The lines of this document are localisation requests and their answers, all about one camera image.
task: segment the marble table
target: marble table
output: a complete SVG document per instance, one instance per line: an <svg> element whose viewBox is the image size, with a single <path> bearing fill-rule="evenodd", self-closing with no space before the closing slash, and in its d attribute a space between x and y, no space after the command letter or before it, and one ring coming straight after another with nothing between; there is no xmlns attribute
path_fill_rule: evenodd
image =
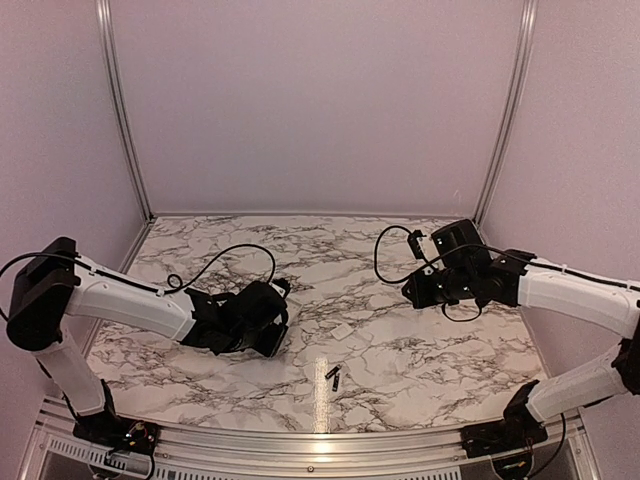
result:
<svg viewBox="0 0 640 480"><path fill-rule="evenodd" d="M269 248L277 277L292 284L298 313L280 352L214 356L159 335L105 323L89 356L122 414L182 424L257 431L371 432L454 425L501 415L523 383L544 378L515 309L491 305L476 321L453 323L437 308L413 310L400 285L373 274L372 251L390 224L427 233L434 219L307 216L163 217L130 275L165 284L189 279L221 249ZM397 278L418 263L404 234L381 244L381 269ZM264 278L268 257L230 253L197 282L211 293ZM473 315L463 305L456 315ZM353 332L337 340L331 331ZM318 378L340 363L337 392Z"/></svg>

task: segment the white backdrop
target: white backdrop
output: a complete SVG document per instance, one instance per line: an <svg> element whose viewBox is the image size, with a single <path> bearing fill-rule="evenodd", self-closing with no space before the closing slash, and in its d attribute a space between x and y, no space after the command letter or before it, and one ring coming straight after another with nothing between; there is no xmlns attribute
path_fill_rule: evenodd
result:
<svg viewBox="0 0 640 480"><path fill-rule="evenodd" d="M155 212L471 215L522 2L112 2Z"/></svg>

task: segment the robotic arm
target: robotic arm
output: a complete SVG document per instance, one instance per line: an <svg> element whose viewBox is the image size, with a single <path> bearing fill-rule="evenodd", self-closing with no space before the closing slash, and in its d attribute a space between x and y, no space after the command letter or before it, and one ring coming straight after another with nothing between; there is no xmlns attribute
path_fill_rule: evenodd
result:
<svg viewBox="0 0 640 480"><path fill-rule="evenodd" d="M409 235L414 255L427 262L402 288L414 308L444 309L475 299L482 311L496 301L560 312L622 337L619 345L576 369L522 386L503 420L464 428L469 457L545 441L543 424L555 415L626 392L640 394L640 283L568 269L528 252L499 252L483 244L470 220L439 229L431 240L419 231ZM492 258L489 251L500 255ZM434 254L436 261L429 261Z"/></svg>
<svg viewBox="0 0 640 480"><path fill-rule="evenodd" d="M115 450L152 455L158 426L116 414L106 383L61 326L63 315L115 321L216 355L252 348L272 357L288 329L284 280L255 281L237 295L165 292L79 255L69 238L38 255L16 275L7 335L62 389L76 419L74 435Z"/></svg>

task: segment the white wall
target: white wall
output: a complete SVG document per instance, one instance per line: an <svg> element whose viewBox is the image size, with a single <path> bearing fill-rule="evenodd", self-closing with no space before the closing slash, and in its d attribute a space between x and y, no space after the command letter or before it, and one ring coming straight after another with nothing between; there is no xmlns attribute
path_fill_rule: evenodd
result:
<svg viewBox="0 0 640 480"><path fill-rule="evenodd" d="M113 2L154 210L472 214L522 6Z"/></svg>
<svg viewBox="0 0 640 480"><path fill-rule="evenodd" d="M117 268L142 220L109 100L95 5L4 2L0 32L0 264L67 235L82 253ZM5 310L16 271L0 282ZM78 336L85 325L74 325ZM48 381L4 328L0 365L0 477L8 480Z"/></svg>
<svg viewBox="0 0 640 480"><path fill-rule="evenodd" d="M640 3L541 1L529 75L484 226L502 247L640 279ZM543 311L526 320L554 374L618 338ZM605 480L640 471L640 398L589 408Z"/></svg>

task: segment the white marble tabletop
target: white marble tabletop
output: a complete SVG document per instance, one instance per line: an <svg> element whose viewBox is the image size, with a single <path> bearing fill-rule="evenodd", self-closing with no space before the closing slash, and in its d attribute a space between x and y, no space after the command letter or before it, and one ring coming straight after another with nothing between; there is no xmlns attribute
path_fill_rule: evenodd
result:
<svg viewBox="0 0 640 480"><path fill-rule="evenodd" d="M247 350L214 356L159 335L105 323L89 363L124 415L219 428L364 432L481 421L501 415L523 383L544 378L515 309L491 305L470 323L437 308L413 310L400 285L373 274L378 234L399 223L428 233L447 222L349 217L160 218L130 275L166 284L189 279L219 250L253 242L278 262L300 305L276 357ZM381 269L402 276L418 266L401 233L381 246ZM238 291L264 278L268 257L238 250L196 284ZM457 315L473 314L472 306ZM346 324L342 340L331 330ZM343 366L337 392L316 379L322 362Z"/></svg>

